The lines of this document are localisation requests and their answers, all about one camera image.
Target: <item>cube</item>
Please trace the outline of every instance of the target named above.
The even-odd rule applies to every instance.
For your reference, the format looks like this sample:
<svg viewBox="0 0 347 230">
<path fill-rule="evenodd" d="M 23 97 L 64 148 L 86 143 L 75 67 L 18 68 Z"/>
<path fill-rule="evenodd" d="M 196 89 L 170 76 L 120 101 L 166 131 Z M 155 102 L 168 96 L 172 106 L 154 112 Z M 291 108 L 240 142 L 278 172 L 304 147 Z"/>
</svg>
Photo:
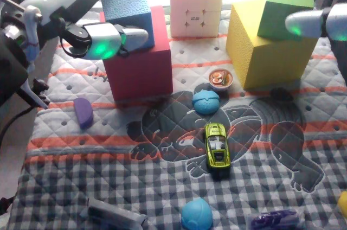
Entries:
<svg viewBox="0 0 347 230">
<path fill-rule="evenodd" d="M 172 37 L 218 36 L 222 0 L 170 0 Z"/>
<path fill-rule="evenodd" d="M 318 41 L 257 36 L 264 6 L 265 0 L 232 6 L 226 48 L 244 89 L 300 79 Z"/>
<path fill-rule="evenodd" d="M 147 0 L 101 0 L 105 19 L 112 24 L 132 25 L 148 32 L 148 40 L 142 48 L 155 45 L 151 9 Z"/>
<path fill-rule="evenodd" d="M 300 40 L 299 36 L 287 31 L 285 19 L 292 13 L 313 9 L 313 6 L 314 0 L 266 0 L 258 36 L 278 40 Z"/>
<path fill-rule="evenodd" d="M 104 60 L 105 70 L 115 100 L 151 97 L 172 93 L 171 50 L 164 10 L 151 7 L 155 46 L 134 52 L 126 58 Z"/>
</svg>

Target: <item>cartoon bear illustration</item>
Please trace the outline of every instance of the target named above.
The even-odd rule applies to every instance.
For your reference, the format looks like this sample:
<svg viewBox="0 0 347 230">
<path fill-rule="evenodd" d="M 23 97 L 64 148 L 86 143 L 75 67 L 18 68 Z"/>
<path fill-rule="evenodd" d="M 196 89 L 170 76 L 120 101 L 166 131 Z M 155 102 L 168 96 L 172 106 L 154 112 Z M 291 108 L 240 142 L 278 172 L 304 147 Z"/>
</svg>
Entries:
<svg viewBox="0 0 347 230">
<path fill-rule="evenodd" d="M 190 175 L 201 177 L 209 172 L 203 128 L 207 123 L 217 122 L 226 128 L 232 162 L 240 159 L 255 140 L 270 142 L 275 159 L 293 172 L 292 188 L 309 193 L 314 191 L 324 173 L 303 155 L 305 122 L 288 91 L 273 89 L 269 97 L 232 107 L 224 107 L 229 95 L 221 92 L 218 93 L 221 105 L 216 113 L 198 114 L 192 105 L 192 97 L 194 93 L 209 89 L 209 84 L 201 84 L 194 92 L 175 93 L 147 110 L 142 121 L 129 123 L 128 135 L 139 143 L 131 151 L 131 158 L 187 161 Z"/>
</svg>

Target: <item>floor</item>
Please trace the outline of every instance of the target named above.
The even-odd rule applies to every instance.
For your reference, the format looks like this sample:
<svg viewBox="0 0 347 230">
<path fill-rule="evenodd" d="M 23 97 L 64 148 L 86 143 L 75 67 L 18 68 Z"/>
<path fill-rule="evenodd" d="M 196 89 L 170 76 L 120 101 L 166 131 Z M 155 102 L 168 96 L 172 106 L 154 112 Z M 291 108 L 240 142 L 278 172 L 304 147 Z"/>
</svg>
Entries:
<svg viewBox="0 0 347 230">
<path fill-rule="evenodd" d="M 150 6 L 169 5 L 170 0 L 148 0 Z M 223 0 L 224 4 L 231 4 L 244 0 Z M 57 40 L 49 41 L 41 56 L 35 62 L 35 71 L 31 77 L 46 79 L 52 65 L 52 57 Z M 17 95 L 14 95 L 6 104 L 0 108 L 0 128 L 11 117 L 28 108 L 28 105 Z M 6 110 L 6 116 L 2 119 L 2 113 Z M 33 131 L 33 124 L 36 111 L 31 111 L 28 115 L 17 120 L 5 135 L 0 149 L 0 198 L 12 197 L 16 194 L 17 181 L 25 157 L 25 150 Z"/>
</svg>

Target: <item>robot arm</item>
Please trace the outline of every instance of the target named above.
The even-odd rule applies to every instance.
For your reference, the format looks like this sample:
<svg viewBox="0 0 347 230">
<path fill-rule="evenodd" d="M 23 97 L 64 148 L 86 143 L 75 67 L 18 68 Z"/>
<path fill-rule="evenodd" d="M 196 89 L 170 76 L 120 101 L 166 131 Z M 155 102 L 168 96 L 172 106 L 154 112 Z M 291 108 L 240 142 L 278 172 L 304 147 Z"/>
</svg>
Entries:
<svg viewBox="0 0 347 230">
<path fill-rule="evenodd" d="M 303 37 L 328 36 L 335 41 L 347 41 L 347 3 L 293 13 L 286 19 L 286 28 Z"/>
<path fill-rule="evenodd" d="M 33 92 L 29 87 L 28 73 L 33 70 L 33 61 L 44 44 L 54 37 L 60 37 L 62 48 L 68 55 L 87 60 L 127 56 L 146 42 L 148 33 L 143 29 L 107 22 L 76 25 L 97 1 L 25 0 L 17 4 L 0 0 L 0 12 L 4 4 L 11 6 L 6 12 L 1 12 L 0 47 L 6 48 L 0 51 L 1 66 L 8 66 L 11 76 L 19 77 L 16 83 L 12 83 L 7 79 L 9 74 L 0 74 L 0 85 L 7 85 L 3 87 L 4 91 L 0 90 L 0 106 L 17 92 L 31 106 L 47 108 L 45 97 L 40 95 L 42 91 Z"/>
</svg>

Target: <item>gingham pattern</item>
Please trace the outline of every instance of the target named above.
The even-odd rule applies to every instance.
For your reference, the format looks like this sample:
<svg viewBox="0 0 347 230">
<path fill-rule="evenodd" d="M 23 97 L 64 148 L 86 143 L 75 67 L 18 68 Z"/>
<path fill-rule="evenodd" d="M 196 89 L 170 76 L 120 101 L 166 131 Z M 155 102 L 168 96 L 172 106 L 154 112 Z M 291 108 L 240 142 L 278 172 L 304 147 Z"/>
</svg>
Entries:
<svg viewBox="0 0 347 230">
<path fill-rule="evenodd" d="M 229 11 L 223 12 L 222 18 L 228 17 Z M 227 32 L 227 26 L 228 21 L 222 20 L 221 34 Z M 225 42 L 226 37 L 170 42 L 175 92 L 193 91 L 207 81 L 206 74 L 216 67 L 177 68 L 181 64 L 224 61 L 218 67 L 229 68 L 236 77 L 232 64 L 227 62 Z M 88 196 L 146 214 L 144 229 L 181 229 L 183 206 L 198 197 L 211 205 L 214 229 L 245 229 L 246 214 L 286 208 L 302 209 L 307 229 L 347 229 L 347 221 L 337 206 L 341 192 L 347 189 L 347 129 L 343 118 L 347 117 L 347 94 L 336 61 L 333 57 L 323 57 L 326 55 L 332 56 L 329 42 L 320 39 L 300 90 L 327 88 L 328 91 L 308 90 L 294 96 L 308 124 L 304 131 L 304 156 L 324 172 L 313 192 L 291 187 L 295 172 L 274 158 L 269 142 L 253 143 L 252 148 L 232 163 L 228 177 L 217 174 L 194 177 L 191 171 L 204 166 L 204 156 L 178 162 L 159 157 L 133 161 L 130 151 L 136 142 L 126 148 L 117 143 L 110 145 L 112 137 L 127 135 L 127 124 L 141 120 L 147 107 L 95 108 L 94 125 L 83 132 L 73 108 L 51 108 L 40 111 L 35 120 L 8 229 L 111 229 L 81 215 Z M 73 68 L 86 73 L 66 72 Z M 95 71 L 105 71 L 101 61 L 72 59 L 57 49 L 52 66 L 52 73 L 56 74 L 48 80 L 49 99 L 58 104 L 83 96 L 92 103 L 113 103 L 107 78 L 94 75 Z M 284 86 L 296 90 L 294 84 Z M 226 108 L 248 106 L 257 98 L 245 95 L 237 79 L 230 93 L 236 96 Z M 63 121 L 67 121 L 66 126 L 62 125 Z M 328 130 L 328 124 L 334 121 L 338 130 Z M 105 136 L 104 144 L 95 146 L 100 135 Z M 66 136 L 77 137 L 78 146 Z M 81 136 L 90 138 L 81 140 Z M 50 142 L 52 138 L 57 142 L 59 138 L 60 143 Z M 88 144 L 89 140 L 93 140 L 92 145 Z"/>
</svg>

